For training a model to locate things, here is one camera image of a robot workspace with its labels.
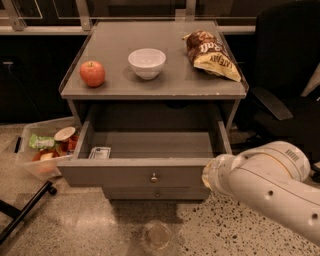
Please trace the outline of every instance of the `plastic tray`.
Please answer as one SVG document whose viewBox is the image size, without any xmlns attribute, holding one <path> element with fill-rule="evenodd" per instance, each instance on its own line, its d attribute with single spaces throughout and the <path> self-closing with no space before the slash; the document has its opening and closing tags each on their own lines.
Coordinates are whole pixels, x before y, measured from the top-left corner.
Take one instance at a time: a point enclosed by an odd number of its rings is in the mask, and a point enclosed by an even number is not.
<svg viewBox="0 0 320 256">
<path fill-rule="evenodd" d="M 15 159 L 15 164 L 28 170 L 41 180 L 47 180 L 52 177 L 61 176 L 61 173 L 57 168 L 57 163 L 59 161 L 71 159 L 72 155 L 56 157 L 44 161 L 32 161 L 38 150 L 29 146 L 29 139 L 33 133 L 38 136 L 53 137 L 57 131 L 68 126 L 75 126 L 75 119 L 73 117 L 54 119 L 26 125 L 21 135 L 20 148 Z"/>
</svg>

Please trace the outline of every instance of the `snack bag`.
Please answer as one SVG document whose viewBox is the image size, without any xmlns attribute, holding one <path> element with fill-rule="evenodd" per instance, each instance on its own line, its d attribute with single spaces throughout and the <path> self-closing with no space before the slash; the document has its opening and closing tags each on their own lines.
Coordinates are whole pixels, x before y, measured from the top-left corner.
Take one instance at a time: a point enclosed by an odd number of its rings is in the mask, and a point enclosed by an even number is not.
<svg viewBox="0 0 320 256">
<path fill-rule="evenodd" d="M 29 140 L 29 146 L 36 149 L 49 149 L 55 146 L 55 140 L 52 137 L 37 136 L 32 134 Z"/>
<path fill-rule="evenodd" d="M 186 40 L 188 58 L 195 68 L 240 82 L 237 67 L 229 58 L 223 43 L 215 36 L 197 30 L 183 39 Z"/>
</svg>

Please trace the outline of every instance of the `black wall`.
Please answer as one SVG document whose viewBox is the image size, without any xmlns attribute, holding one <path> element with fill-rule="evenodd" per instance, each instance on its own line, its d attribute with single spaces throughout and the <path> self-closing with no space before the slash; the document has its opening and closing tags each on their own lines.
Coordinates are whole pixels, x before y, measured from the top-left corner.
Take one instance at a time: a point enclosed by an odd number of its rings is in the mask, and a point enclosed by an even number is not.
<svg viewBox="0 0 320 256">
<path fill-rule="evenodd" d="M 58 88 L 85 36 L 0 37 L 0 123 L 38 122 L 70 116 Z M 250 80 L 253 35 L 227 35 Z M 12 66 L 3 62 L 13 62 Z"/>
</svg>

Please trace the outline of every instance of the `chip bag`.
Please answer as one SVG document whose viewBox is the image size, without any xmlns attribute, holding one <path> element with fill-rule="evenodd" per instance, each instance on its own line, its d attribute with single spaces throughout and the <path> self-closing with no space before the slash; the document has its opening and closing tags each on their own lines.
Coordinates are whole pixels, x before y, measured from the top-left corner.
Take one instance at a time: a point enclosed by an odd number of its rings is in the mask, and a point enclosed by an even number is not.
<svg viewBox="0 0 320 256">
<path fill-rule="evenodd" d="M 188 59 L 195 68 L 240 82 L 237 67 L 229 58 L 223 43 L 215 36 L 207 31 L 197 30 L 183 39 L 186 40 Z"/>
</svg>

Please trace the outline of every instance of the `white bowl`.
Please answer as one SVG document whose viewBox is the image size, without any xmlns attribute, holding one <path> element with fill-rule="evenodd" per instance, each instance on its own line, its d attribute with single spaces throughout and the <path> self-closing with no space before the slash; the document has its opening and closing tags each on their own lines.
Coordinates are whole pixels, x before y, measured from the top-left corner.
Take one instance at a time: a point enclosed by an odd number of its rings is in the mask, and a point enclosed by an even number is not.
<svg viewBox="0 0 320 256">
<path fill-rule="evenodd" d="M 132 52 L 128 61 L 132 70 L 142 79 L 155 78 L 163 69 L 166 55 L 157 49 L 144 48 Z"/>
<path fill-rule="evenodd" d="M 63 128 L 54 135 L 54 140 L 65 141 L 69 139 L 75 133 L 75 131 L 76 131 L 76 128 L 72 126 Z"/>
</svg>

